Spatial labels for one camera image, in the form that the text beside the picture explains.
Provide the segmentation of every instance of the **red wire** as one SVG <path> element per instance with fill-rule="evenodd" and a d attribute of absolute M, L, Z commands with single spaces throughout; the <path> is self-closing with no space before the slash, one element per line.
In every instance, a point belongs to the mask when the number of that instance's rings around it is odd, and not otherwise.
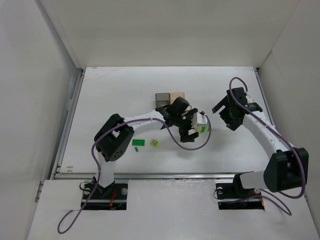
<path fill-rule="evenodd" d="M 111 200 L 110 200 L 110 202 L 109 202 L 109 204 L 110 204 L 110 210 L 112 209 L 112 206 L 113 206 L 113 204 L 114 204 L 114 200 L 115 200 L 116 195 L 117 195 L 116 190 L 113 190 L 113 192 L 112 192 L 112 198 L 111 198 Z"/>

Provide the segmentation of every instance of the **white floor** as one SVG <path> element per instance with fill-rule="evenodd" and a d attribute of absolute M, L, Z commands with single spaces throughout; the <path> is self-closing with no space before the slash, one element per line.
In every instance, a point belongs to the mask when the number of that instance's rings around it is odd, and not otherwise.
<path fill-rule="evenodd" d="M 244 127 L 226 128 L 212 108 L 226 96 L 232 77 L 242 78 L 249 95 L 266 110 L 252 67 L 89 67 L 75 110 L 61 173 L 95 173 L 91 146 L 99 129 L 115 113 L 122 117 L 148 113 L 155 108 L 156 93 L 184 92 L 193 108 L 205 111 L 212 122 L 212 136 L 207 146 L 185 151 L 174 144 L 168 132 L 151 131 L 136 136 L 145 139 L 139 152 L 131 145 L 116 162 L 116 173 L 237 173 L 261 171 L 268 164 L 263 148 Z M 234 87 L 241 87 L 235 81 Z M 172 128 L 179 139 L 178 129 Z M 202 133 L 189 147 L 201 145 Z M 158 147 L 149 146 L 152 139 Z"/>
<path fill-rule="evenodd" d="M 265 210 L 218 210 L 213 180 L 131 180 L 127 210 L 82 212 L 59 235 L 57 226 L 69 210 L 80 208 L 81 180 L 44 182 L 29 240 L 318 240 L 304 198 L 287 199 L 283 214 L 264 201 Z M 288 191 L 297 194 L 299 189 Z M 61 225 L 64 230 L 76 213 Z"/>

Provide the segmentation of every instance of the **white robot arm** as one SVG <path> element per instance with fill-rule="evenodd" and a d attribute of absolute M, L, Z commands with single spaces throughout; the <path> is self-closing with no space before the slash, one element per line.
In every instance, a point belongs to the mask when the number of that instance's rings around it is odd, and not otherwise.
<path fill-rule="evenodd" d="M 255 136 L 269 158 L 265 170 L 235 175 L 232 187 L 229 186 L 229 191 L 234 192 L 233 197 L 244 198 L 246 196 L 242 192 L 250 189 L 269 189 L 271 192 L 280 192 L 301 187 L 303 181 L 300 166 L 292 149 L 296 151 L 301 160 L 305 182 L 308 177 L 308 152 L 304 148 L 295 148 L 291 143 L 289 143 L 289 147 L 281 138 L 267 129 L 271 128 L 278 134 L 275 126 L 267 120 L 261 107 L 256 102 L 248 102 L 242 87 L 233 88 L 232 93 L 238 103 L 250 112 L 254 112 L 258 118 L 264 121 L 265 125 L 236 104 L 230 90 L 227 90 L 227 96 L 212 109 L 212 112 L 216 113 L 220 108 L 225 107 L 219 114 L 227 128 L 235 131 L 243 125 Z"/>

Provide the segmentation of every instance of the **black mounting bracket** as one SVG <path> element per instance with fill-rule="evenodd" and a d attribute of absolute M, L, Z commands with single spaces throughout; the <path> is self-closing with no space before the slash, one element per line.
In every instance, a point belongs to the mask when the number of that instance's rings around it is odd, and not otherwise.
<path fill-rule="evenodd" d="M 82 194 L 81 207 L 88 199 L 89 194 L 94 188 L 95 183 L 86 183 L 84 185 L 84 191 Z M 126 210 L 127 209 L 127 195 L 128 184 L 127 183 L 112 183 L 108 189 L 101 194 L 96 189 L 84 207 L 84 210 Z"/>

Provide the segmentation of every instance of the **white panel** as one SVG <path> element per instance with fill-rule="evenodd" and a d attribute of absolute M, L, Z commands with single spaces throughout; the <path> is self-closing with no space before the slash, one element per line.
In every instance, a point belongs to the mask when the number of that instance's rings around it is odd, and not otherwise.
<path fill-rule="evenodd" d="M 219 210 L 213 180 L 135 180 L 128 186 L 127 210 L 83 211 L 70 231 L 57 226 L 80 207 L 81 180 L 47 180 L 29 240 L 318 240 L 304 198 L 277 194 L 292 211 L 283 214 L 264 201 L 263 210 Z M 299 189 L 287 191 L 297 194 Z M 61 229 L 71 223 L 69 215 Z"/>
<path fill-rule="evenodd" d="M 251 97 L 265 110 L 265 104 L 252 67 L 98 67 L 87 68 L 77 102 L 72 127 L 60 171 L 95 173 L 91 156 L 94 136 L 109 117 L 137 116 L 155 109 L 155 94 L 184 92 L 193 108 L 205 111 L 212 122 L 212 137 L 197 151 L 179 148 L 167 130 L 135 136 L 145 139 L 139 152 L 129 145 L 116 161 L 116 173 L 238 173 L 264 170 L 269 159 L 255 137 L 244 127 L 231 131 L 212 108 L 226 96 L 232 77 L 243 78 Z M 234 87 L 242 87 L 239 81 Z M 178 128 L 172 127 L 179 140 Z M 206 141 L 202 133 L 195 148 Z M 152 139 L 158 147 L 149 146 Z"/>
<path fill-rule="evenodd" d="M 26 238 L 71 78 L 34 0 L 0 0 L 0 239 Z"/>
<path fill-rule="evenodd" d="M 299 2 L 51 1 L 83 68 L 260 67 Z"/>
<path fill-rule="evenodd" d="M 306 193 L 320 229 L 320 1 L 301 0 L 260 70 L 277 129 L 309 152 Z"/>

